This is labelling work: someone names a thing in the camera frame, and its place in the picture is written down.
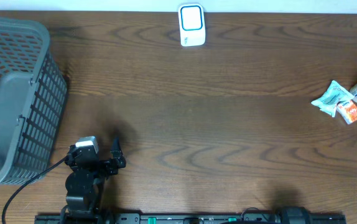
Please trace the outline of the green toilet tissue pack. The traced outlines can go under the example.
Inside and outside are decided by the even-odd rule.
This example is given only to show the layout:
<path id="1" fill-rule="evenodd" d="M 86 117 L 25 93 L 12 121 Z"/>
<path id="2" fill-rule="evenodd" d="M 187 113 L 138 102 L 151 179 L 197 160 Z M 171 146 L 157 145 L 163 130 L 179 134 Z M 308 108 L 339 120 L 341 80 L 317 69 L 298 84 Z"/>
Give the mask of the green toilet tissue pack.
<path id="1" fill-rule="evenodd" d="M 337 105 L 341 102 L 350 101 L 353 98 L 354 95 L 342 87 L 338 82 L 332 80 L 326 92 L 321 97 L 313 100 L 311 104 L 319 107 L 320 111 L 334 118 Z"/>

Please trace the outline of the orange snack box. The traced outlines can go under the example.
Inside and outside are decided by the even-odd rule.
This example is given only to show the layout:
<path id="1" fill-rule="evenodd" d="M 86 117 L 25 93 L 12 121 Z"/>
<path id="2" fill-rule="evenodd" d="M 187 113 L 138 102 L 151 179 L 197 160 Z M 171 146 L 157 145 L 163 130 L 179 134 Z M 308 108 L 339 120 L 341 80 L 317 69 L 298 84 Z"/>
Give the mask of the orange snack box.
<path id="1" fill-rule="evenodd" d="M 357 121 L 357 106 L 352 100 L 339 103 L 336 110 L 341 114 L 346 124 L 352 124 Z"/>

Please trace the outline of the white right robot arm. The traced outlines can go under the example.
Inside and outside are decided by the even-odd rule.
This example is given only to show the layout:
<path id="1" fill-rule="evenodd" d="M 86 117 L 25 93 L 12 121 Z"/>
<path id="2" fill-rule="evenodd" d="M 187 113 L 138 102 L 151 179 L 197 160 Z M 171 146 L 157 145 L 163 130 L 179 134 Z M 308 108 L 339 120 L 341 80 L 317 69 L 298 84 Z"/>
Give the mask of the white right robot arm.
<path id="1" fill-rule="evenodd" d="M 304 207 L 283 207 L 276 211 L 281 224 L 311 224 L 309 212 Z"/>

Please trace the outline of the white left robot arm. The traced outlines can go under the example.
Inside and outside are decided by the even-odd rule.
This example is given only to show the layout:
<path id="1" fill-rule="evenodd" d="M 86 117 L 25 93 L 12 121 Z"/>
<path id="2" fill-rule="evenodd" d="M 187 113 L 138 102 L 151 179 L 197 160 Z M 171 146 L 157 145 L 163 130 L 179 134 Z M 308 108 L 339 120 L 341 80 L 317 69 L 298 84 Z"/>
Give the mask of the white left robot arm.
<path id="1" fill-rule="evenodd" d="M 113 140 L 110 153 L 112 157 L 109 159 L 100 159 L 94 136 L 80 138 L 70 146 L 65 160 L 65 164 L 72 170 L 65 182 L 70 218 L 101 219 L 100 202 L 104 183 L 126 166 L 118 138 Z"/>

